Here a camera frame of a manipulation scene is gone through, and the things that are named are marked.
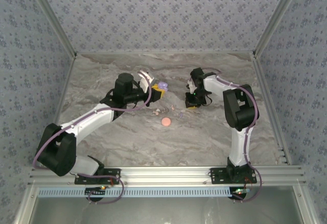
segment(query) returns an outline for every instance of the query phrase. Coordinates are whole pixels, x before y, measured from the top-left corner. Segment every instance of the patterned wallpaper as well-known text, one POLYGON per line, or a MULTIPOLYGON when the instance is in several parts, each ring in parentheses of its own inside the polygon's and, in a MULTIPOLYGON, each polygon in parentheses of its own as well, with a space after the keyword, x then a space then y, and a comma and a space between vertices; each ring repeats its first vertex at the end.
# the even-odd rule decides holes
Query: patterned wallpaper
POLYGON ((0 0, 0 223, 12 223, 70 58, 35 0, 0 0))
POLYGON ((48 0, 77 52, 252 50, 278 0, 48 0))
POLYGON ((327 0, 293 0, 260 57, 294 164, 327 223, 327 0))

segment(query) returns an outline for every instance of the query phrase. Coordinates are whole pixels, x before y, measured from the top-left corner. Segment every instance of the black mounting bracket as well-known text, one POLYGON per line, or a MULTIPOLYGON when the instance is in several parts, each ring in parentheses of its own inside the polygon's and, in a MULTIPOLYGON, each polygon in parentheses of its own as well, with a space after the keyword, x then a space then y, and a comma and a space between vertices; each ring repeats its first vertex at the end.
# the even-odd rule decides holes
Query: black mounting bracket
MULTIPOLYGON (((103 168, 100 176, 115 176, 117 178, 121 177, 121 169, 118 168, 103 168)), ((118 185, 119 181, 113 178, 89 178, 77 175, 75 177, 76 185, 118 185)))
POLYGON ((253 169, 251 169, 247 174, 244 174, 244 177, 242 180, 239 180, 238 182, 233 182, 227 172, 227 168, 211 168, 210 169, 210 177, 211 177, 211 183, 212 184, 248 184, 249 182, 246 181, 246 178, 249 178, 252 183, 257 183, 256 176, 252 176, 252 174, 255 175, 255 172, 253 169))
POLYGON ((211 168, 212 184, 248 184, 257 183, 255 171, 249 165, 234 166, 227 158, 227 166, 223 168, 211 168))

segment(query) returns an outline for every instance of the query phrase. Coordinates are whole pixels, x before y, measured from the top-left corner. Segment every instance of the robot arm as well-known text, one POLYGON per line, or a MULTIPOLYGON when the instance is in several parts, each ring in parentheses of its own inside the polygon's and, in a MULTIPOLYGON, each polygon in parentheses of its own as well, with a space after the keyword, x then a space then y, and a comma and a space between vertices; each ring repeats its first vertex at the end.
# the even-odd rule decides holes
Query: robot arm
MULTIPOLYGON (((58 176, 64 176, 69 172, 100 175, 97 171, 102 164, 90 156, 76 155, 76 147, 94 130, 114 121, 124 111, 129 111, 126 109, 127 104, 136 104, 139 101, 145 102, 149 99, 148 81, 151 84, 154 78, 146 72, 141 72, 140 76, 142 79, 137 83, 131 74, 120 74, 115 82, 115 87, 92 110, 60 126, 54 123, 48 125, 45 128, 37 151, 40 151, 41 147, 56 133, 63 128, 67 129, 44 148, 37 161, 58 176)), ((151 88, 151 97, 146 106, 149 106, 150 102, 159 100, 161 96, 162 91, 151 88)))
MULTIPOLYGON (((186 93, 185 104, 188 108, 206 105, 205 97, 212 93, 223 98, 225 118, 232 128, 231 151, 227 161, 227 168, 230 168, 232 172, 230 177, 235 179, 233 172, 236 172, 236 168, 247 166, 244 156, 244 143, 246 130, 254 119, 254 104, 248 95, 242 90, 232 87, 231 84, 213 72, 205 74, 201 68, 196 68, 191 72, 191 79, 188 81, 190 92, 186 93)), ((249 91, 253 96, 249 85, 242 85, 241 87, 249 91)), ((250 128, 247 132, 246 154, 248 159, 252 129, 250 128)))

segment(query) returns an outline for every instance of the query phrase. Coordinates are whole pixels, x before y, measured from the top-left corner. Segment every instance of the gray marble table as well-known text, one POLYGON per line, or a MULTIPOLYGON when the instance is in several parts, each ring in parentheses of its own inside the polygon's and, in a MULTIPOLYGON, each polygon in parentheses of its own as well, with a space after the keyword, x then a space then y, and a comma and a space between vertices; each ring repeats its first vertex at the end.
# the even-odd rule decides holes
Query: gray marble table
POLYGON ((125 112, 87 136, 78 152, 91 155, 105 165, 193 166, 225 165, 231 147, 231 130, 225 120, 223 100, 208 107, 185 108, 185 92, 190 72, 196 67, 213 67, 221 77, 252 86, 260 118, 253 129, 250 159, 253 164, 276 164, 277 143, 249 54, 89 54, 79 55, 68 83, 60 123, 92 109, 114 87, 122 72, 139 80, 137 71, 150 71, 169 91, 150 107, 125 112), (161 119, 169 117, 169 127, 161 119))

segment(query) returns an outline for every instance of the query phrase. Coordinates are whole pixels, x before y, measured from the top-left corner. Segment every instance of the enclosure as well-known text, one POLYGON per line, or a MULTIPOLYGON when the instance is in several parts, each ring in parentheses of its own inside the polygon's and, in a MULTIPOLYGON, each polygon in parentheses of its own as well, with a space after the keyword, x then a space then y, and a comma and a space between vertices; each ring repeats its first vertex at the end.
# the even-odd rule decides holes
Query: enclosure
MULTIPOLYGON (((1 2, 1 223, 327 222, 327 0, 1 2), (227 164, 231 128, 222 97, 186 108, 197 67, 252 88, 260 117, 249 158, 263 186, 251 203, 227 198, 242 184, 212 182, 211 168, 227 164), (123 199, 90 205, 75 176, 32 169, 47 125, 85 114, 119 74, 139 81, 140 70, 167 83, 163 97, 77 146, 121 169, 123 199)), ((104 196, 121 187, 112 189, 104 196)), ((248 197, 259 189, 251 184, 248 197)))

